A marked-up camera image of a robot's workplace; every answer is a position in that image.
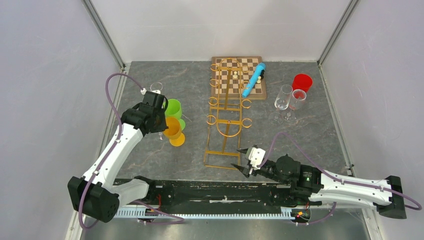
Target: chessboard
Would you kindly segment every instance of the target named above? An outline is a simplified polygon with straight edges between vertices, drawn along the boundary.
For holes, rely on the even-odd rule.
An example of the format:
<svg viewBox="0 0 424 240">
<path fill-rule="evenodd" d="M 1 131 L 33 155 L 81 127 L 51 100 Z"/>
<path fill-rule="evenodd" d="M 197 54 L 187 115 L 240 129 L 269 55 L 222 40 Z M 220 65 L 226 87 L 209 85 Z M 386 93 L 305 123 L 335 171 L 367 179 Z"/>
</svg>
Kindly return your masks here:
<svg viewBox="0 0 424 240">
<path fill-rule="evenodd" d="M 239 71 L 240 76 L 238 79 L 233 79 L 232 76 L 228 76 L 227 71 L 223 70 L 212 71 L 211 79 L 216 79 L 219 81 L 219 85 L 217 87 L 212 87 L 211 96 L 218 97 L 218 92 L 220 97 L 225 97 L 227 93 L 227 84 L 228 86 L 228 99 L 237 100 L 240 97 L 240 91 L 243 92 L 244 89 L 239 89 L 239 81 L 244 82 L 251 79 L 253 73 L 255 72 L 256 66 L 262 62 L 262 57 L 260 56 L 214 56 L 212 57 L 212 64 L 219 65 L 222 67 L 237 67 L 237 62 L 229 60 L 236 59 L 242 66 L 245 72 Z M 250 94 L 246 97 L 249 100 L 265 100 L 267 99 L 267 86 L 265 78 L 261 80 L 260 83 L 256 83 L 253 86 Z"/>
</svg>

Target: glass base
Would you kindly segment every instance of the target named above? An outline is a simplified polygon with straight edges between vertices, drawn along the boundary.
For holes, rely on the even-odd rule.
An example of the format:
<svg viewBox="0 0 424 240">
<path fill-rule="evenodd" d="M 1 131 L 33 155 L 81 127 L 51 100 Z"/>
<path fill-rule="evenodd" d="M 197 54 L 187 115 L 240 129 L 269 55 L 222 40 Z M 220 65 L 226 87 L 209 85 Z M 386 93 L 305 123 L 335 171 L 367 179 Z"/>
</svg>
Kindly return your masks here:
<svg viewBox="0 0 424 240">
<path fill-rule="evenodd" d="M 270 123 L 274 124 L 274 125 L 280 125 L 284 122 L 283 117 L 281 116 L 281 114 L 277 111 L 272 112 L 269 116 L 268 116 L 268 120 Z"/>
<path fill-rule="evenodd" d="M 295 114 L 295 111 L 293 111 L 293 110 L 287 111 L 283 115 L 284 115 L 283 116 L 284 121 L 292 122 L 292 121 L 296 120 L 296 114 Z"/>
</svg>

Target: gray tabletop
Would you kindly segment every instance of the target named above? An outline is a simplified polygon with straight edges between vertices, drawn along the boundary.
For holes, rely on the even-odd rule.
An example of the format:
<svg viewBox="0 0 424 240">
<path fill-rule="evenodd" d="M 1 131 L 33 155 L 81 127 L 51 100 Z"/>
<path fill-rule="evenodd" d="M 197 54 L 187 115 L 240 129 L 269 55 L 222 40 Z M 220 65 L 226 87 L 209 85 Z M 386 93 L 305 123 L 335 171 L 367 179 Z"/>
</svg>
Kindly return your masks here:
<svg viewBox="0 0 424 240">
<path fill-rule="evenodd" d="M 155 82 L 163 84 L 162 94 L 168 99 L 181 102 L 183 119 L 186 122 L 185 143 L 173 147 L 166 138 L 157 133 L 148 134 L 134 148 L 118 173 L 118 178 L 133 178 L 141 175 L 150 179 L 161 180 L 211 180 L 211 181 L 267 181 L 257 176 L 245 178 L 236 170 L 219 169 L 204 166 L 203 159 L 207 143 L 209 114 L 208 98 L 211 95 L 209 79 L 210 62 L 206 61 L 149 61 L 133 62 L 129 74 L 135 77 L 147 89 Z M 265 81 L 268 98 L 253 100 L 251 108 L 244 109 L 242 116 L 253 120 L 250 128 L 241 131 L 242 148 L 254 144 L 268 150 L 272 138 L 277 132 L 289 133 L 323 168 L 343 174 L 345 160 L 336 134 L 330 107 L 324 91 L 318 66 L 314 62 L 265 62 Z M 314 83 L 307 93 L 307 103 L 296 111 L 297 119 L 272 125 L 268 115 L 275 111 L 274 100 L 283 84 L 292 84 L 295 75 L 305 73 L 312 77 Z M 141 102 L 140 89 L 127 80 L 118 111 Z M 223 137 L 211 136 L 211 148 L 222 146 Z M 227 151 L 235 151 L 236 138 L 229 139 Z M 274 146 L 271 160 L 288 154 L 302 164 L 310 164 L 300 151 L 283 136 Z M 227 165 L 237 163 L 235 157 L 211 156 L 210 163 Z"/>
</svg>

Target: white wall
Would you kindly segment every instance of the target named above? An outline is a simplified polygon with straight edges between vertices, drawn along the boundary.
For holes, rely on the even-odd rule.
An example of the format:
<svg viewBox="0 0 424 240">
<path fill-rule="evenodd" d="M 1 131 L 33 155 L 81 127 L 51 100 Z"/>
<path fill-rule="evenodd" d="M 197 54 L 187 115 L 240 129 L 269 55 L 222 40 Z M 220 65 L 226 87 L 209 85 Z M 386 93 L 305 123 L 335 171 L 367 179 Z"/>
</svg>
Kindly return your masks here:
<svg viewBox="0 0 424 240">
<path fill-rule="evenodd" d="M 360 1 L 323 71 L 358 177 L 401 177 L 424 204 L 424 1 Z M 381 218 L 386 239 L 421 239 L 424 212 Z"/>
<path fill-rule="evenodd" d="M 126 62 L 317 60 L 349 0 L 92 0 Z"/>
<path fill-rule="evenodd" d="M 63 239 L 67 183 L 97 157 L 119 69 L 81 1 L 0 5 L 0 239 Z"/>
</svg>

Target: blue cylinder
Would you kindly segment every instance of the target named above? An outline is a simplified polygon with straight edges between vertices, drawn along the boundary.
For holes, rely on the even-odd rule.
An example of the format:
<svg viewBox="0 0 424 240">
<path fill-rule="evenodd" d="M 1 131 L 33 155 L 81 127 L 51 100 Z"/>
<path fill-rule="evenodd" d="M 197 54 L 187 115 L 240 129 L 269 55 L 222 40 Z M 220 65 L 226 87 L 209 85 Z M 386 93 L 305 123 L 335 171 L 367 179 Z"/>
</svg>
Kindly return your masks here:
<svg viewBox="0 0 424 240">
<path fill-rule="evenodd" d="M 258 77 L 261 75 L 262 70 L 265 70 L 266 66 L 263 62 L 259 63 L 256 66 L 256 69 L 252 75 L 252 77 L 249 80 L 249 83 L 247 84 L 246 88 L 243 93 L 241 94 L 241 96 L 243 98 L 247 98 L 248 95 L 251 93 L 253 87 L 255 86 L 256 82 L 258 81 Z"/>
</svg>

